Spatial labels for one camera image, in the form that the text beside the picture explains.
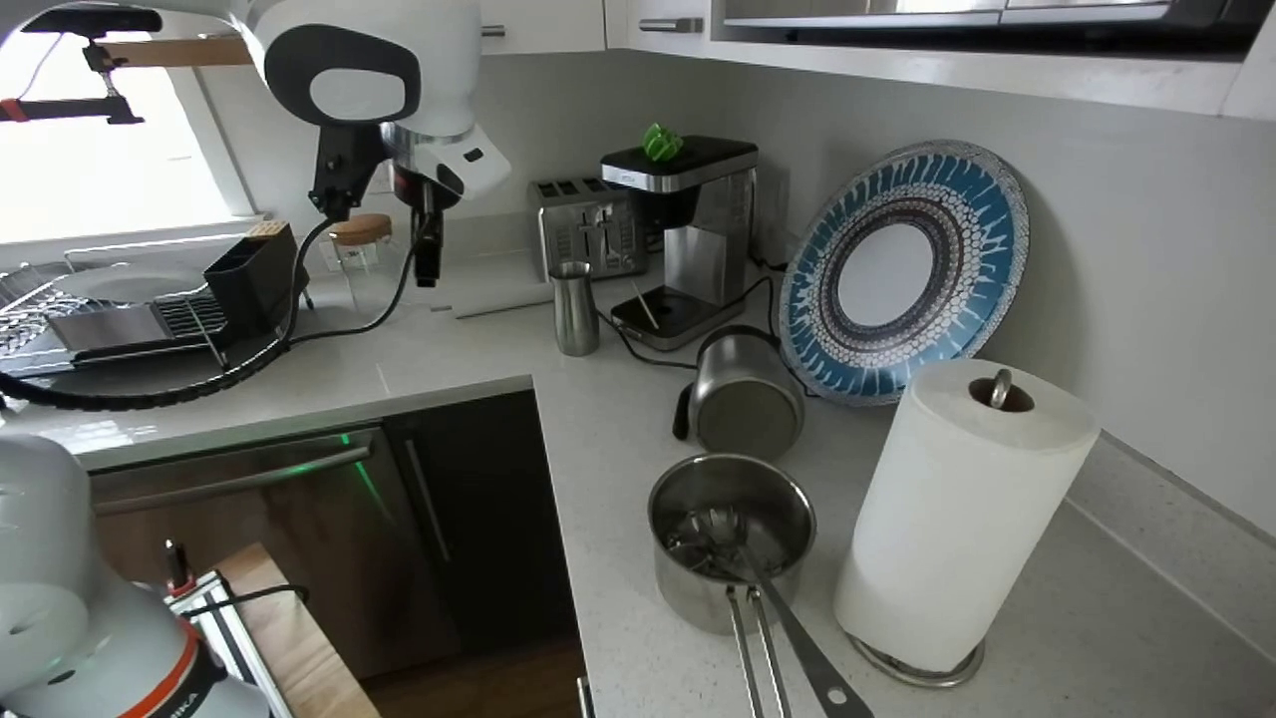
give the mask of paper towel roll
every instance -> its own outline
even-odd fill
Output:
[[[1013,371],[1034,405],[980,404],[996,371],[963,359],[904,392],[838,573],[840,631],[915,670],[980,647],[1097,441],[1081,400],[1038,375]]]

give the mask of kitchen counter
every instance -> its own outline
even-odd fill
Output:
[[[452,266],[446,288],[472,288],[478,275],[500,284],[504,270]],[[452,318],[439,302],[439,295],[412,292],[384,332],[297,348],[242,388],[186,405],[135,416],[19,405],[0,417],[0,432],[61,439],[100,472],[535,388],[600,712],[746,712],[734,641],[685,625],[656,584],[648,490],[666,466],[693,455],[672,439],[685,371],[644,367],[616,335],[600,356],[568,359],[552,340],[552,308]],[[866,665],[830,618],[830,570],[887,425],[888,416],[814,404],[802,441],[779,463],[818,505],[818,546],[798,573],[798,615],[880,718],[1276,712],[1276,665],[1074,505],[1049,525],[969,686],[908,690]],[[782,670],[798,712],[818,712],[785,641]]]

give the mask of coffee maker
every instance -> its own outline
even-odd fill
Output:
[[[676,159],[644,146],[601,154],[601,178],[629,189],[638,232],[661,243],[666,284],[618,302],[618,327],[680,351],[731,323],[746,302],[754,243],[757,145],[685,135]]]

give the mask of decorative plate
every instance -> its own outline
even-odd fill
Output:
[[[1004,159],[902,146],[818,217],[785,270],[782,348],[835,404],[898,404],[919,371],[985,348],[1025,256],[1028,207]]]

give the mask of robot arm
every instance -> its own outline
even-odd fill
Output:
[[[104,0],[0,0],[0,44],[56,8],[104,8]],[[370,170],[396,159],[400,198],[414,210],[423,288],[439,275],[439,210],[509,170],[476,123],[478,0],[141,0],[135,8],[220,16],[242,34],[271,94],[325,130],[313,202],[327,219],[347,219]]]

